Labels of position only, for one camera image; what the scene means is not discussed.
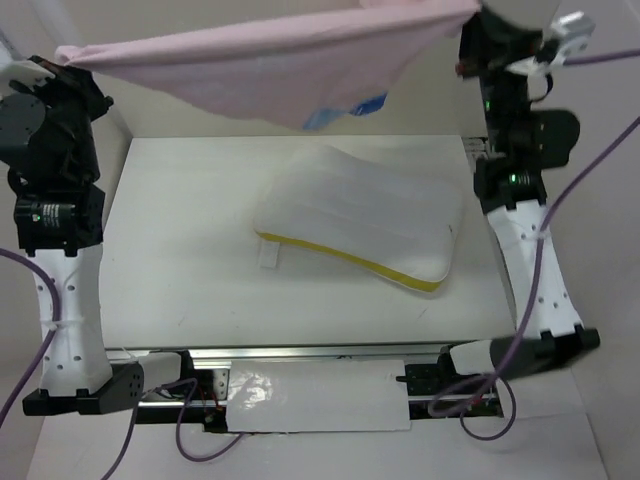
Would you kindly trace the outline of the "white pillow yellow trim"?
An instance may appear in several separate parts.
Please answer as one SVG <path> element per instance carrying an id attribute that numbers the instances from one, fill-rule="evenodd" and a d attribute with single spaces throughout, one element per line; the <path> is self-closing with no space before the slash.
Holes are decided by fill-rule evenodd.
<path id="1" fill-rule="evenodd" d="M 316 145 L 296 151 L 274 176 L 253 230 L 431 293 L 449 273 L 463 210 L 447 181 Z"/>

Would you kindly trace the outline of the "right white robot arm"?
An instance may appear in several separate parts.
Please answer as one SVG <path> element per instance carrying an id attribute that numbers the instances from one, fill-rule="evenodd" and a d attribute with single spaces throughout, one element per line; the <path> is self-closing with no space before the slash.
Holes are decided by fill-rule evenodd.
<path id="1" fill-rule="evenodd" d="M 554 250 L 542 178 L 563 168 L 580 135 L 576 115 L 536 110 L 528 79 L 553 81 L 550 68 L 585 47 L 594 28 L 583 13 L 561 18 L 552 33 L 516 26 L 482 7 L 463 29 L 456 73 L 479 81 L 487 128 L 464 141 L 473 189 L 493 231 L 515 304 L 513 335 L 453 345 L 440 356 L 436 379 L 460 391 L 471 375 L 504 379 L 562 367 L 597 348 L 574 308 Z"/>

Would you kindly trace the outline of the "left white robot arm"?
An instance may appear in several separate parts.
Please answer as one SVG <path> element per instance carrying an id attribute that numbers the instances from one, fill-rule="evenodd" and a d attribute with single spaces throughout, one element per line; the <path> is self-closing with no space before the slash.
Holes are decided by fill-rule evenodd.
<path id="1" fill-rule="evenodd" d="M 84 70 L 33 56 L 1 70 L 1 159 L 16 197 L 19 249 L 34 275 L 43 343 L 31 393 L 16 388 L 28 416 L 100 415 L 129 410 L 160 387 L 176 399 L 196 390 L 196 372 L 177 352 L 108 358 L 99 298 L 104 192 L 94 121 L 112 99 Z"/>

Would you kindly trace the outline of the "pink blue printed pillowcase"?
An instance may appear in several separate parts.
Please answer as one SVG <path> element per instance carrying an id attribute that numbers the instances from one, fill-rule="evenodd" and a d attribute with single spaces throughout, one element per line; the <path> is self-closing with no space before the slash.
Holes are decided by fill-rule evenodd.
<path id="1" fill-rule="evenodd" d="M 477 1 L 364 1 L 350 10 L 61 46 L 55 59 L 211 114 L 319 130 L 381 109 L 407 66 L 480 9 Z"/>

